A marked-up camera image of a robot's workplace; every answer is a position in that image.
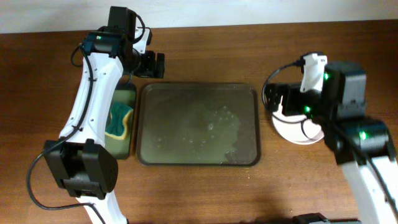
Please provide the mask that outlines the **pink rimmed white plate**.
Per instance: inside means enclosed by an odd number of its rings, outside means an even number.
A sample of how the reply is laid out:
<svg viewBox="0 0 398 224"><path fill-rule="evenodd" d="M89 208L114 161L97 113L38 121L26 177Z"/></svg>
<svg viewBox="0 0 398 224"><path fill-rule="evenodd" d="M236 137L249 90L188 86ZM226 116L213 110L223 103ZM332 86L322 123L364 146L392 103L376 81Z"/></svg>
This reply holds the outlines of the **pink rimmed white plate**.
<svg viewBox="0 0 398 224"><path fill-rule="evenodd" d="M285 116L282 114L282 102L272 113L274 129L287 141L299 145L314 144L324 138L320 125L305 115Z"/></svg>

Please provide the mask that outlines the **green and yellow sponge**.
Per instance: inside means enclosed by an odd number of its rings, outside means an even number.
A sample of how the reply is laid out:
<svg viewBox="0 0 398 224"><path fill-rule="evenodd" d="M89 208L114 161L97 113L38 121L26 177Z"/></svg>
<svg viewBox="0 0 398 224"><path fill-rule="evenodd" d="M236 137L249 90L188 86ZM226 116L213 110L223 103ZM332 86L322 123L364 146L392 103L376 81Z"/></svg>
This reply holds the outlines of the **green and yellow sponge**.
<svg viewBox="0 0 398 224"><path fill-rule="evenodd" d="M133 109L124 103L114 102L110 109L110 124L105 129L105 135L117 140L124 140L128 134L128 123Z"/></svg>

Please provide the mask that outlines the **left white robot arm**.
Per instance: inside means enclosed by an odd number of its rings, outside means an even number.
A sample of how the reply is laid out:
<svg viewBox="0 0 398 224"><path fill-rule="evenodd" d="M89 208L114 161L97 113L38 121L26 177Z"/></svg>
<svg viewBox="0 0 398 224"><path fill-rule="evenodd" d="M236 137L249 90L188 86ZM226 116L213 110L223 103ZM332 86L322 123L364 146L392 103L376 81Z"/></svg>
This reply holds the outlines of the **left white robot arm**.
<svg viewBox="0 0 398 224"><path fill-rule="evenodd" d="M102 27L77 50L82 77L69 119L58 140L46 141L41 153L59 188L77 199L93 223L127 223L114 188L118 162L105 148L106 123L114 91L123 75L162 78L164 55L148 51L152 31Z"/></svg>

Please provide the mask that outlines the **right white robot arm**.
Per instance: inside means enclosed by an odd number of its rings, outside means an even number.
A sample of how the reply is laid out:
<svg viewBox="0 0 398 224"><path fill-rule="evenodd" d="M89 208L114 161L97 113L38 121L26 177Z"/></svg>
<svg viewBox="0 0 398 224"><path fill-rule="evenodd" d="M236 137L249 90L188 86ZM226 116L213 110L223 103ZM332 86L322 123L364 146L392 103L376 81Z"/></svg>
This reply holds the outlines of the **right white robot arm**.
<svg viewBox="0 0 398 224"><path fill-rule="evenodd" d="M397 151L386 124L366 116L364 69L345 61L291 65L314 74L321 87L266 81L265 109L274 114L281 108L284 116L302 115L299 125L311 121L321 127L357 201L361 223L397 223Z"/></svg>

